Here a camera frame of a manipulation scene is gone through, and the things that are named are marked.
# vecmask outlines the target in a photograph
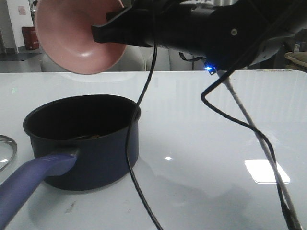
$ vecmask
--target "screw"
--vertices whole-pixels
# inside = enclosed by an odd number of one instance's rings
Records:
[[[238,30],[237,29],[232,29],[231,30],[231,35],[232,36],[236,36],[238,34]]]

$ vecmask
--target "glossy table surface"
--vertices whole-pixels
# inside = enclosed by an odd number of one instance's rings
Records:
[[[0,74],[0,134],[18,145],[0,183],[33,158],[25,116],[47,102],[84,94],[137,100],[146,72]],[[258,184],[245,160],[265,159],[250,130],[207,108],[200,95],[217,76],[155,72],[141,104],[136,177],[165,230],[285,230],[276,185]],[[301,224],[307,227],[307,75],[241,70],[231,82],[257,127],[271,140]],[[225,86],[209,100],[244,119]],[[7,230],[154,230],[129,175],[91,191],[42,183]]]

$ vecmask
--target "saucepan handle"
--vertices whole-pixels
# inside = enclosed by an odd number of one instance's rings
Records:
[[[60,176],[77,160],[78,150],[61,149],[33,159],[20,166],[0,185],[0,230],[4,229],[18,210],[47,176]]]

